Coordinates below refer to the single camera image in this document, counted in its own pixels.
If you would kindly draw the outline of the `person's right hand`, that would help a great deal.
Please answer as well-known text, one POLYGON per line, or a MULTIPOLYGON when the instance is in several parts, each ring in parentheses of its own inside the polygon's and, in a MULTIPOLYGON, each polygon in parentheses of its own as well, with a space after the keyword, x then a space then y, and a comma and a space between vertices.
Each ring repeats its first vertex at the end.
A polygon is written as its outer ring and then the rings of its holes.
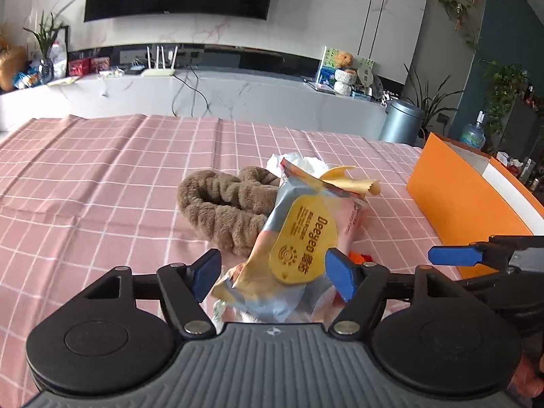
POLYGON ((536 359, 523 354, 508 391, 524 407, 531 407, 543 394, 543 357, 536 359))

